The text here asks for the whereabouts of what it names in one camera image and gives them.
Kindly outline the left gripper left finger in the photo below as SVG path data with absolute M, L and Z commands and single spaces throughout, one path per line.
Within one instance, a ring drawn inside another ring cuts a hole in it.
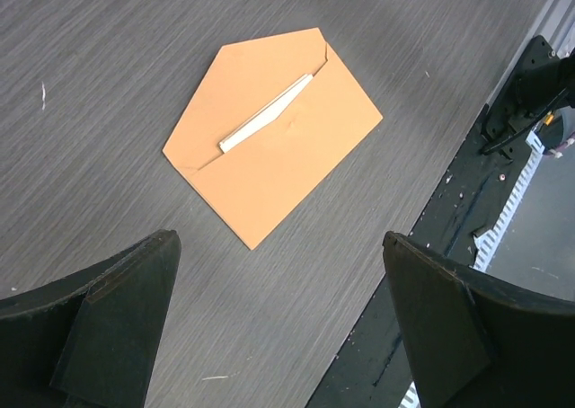
M 142 407 L 181 258 L 158 230 L 1 302 L 3 407 Z

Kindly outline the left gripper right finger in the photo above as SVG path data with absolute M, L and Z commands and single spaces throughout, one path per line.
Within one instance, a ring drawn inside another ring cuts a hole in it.
M 572 407 L 574 304 L 497 279 L 389 231 L 403 345 L 423 407 Z

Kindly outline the orange paper envelope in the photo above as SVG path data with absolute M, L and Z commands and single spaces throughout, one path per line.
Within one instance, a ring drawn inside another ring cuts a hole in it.
M 221 148 L 300 78 L 308 84 L 275 120 Z M 163 152 L 255 248 L 381 120 L 320 30 L 311 28 L 223 46 Z

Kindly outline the beige letter paper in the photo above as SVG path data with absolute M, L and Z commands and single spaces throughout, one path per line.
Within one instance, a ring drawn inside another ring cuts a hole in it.
M 247 121 L 235 129 L 230 135 L 222 139 L 218 146 L 225 154 L 242 143 L 248 137 L 268 126 L 276 120 L 283 111 L 296 99 L 296 97 L 311 83 L 314 76 L 304 74 L 287 89 L 253 114 Z

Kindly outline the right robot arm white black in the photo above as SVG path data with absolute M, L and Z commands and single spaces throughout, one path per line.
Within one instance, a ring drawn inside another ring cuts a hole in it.
M 545 37 L 536 35 L 486 111 L 481 154 L 512 157 L 512 142 L 548 114 L 568 106 L 574 106 L 574 55 L 558 58 Z

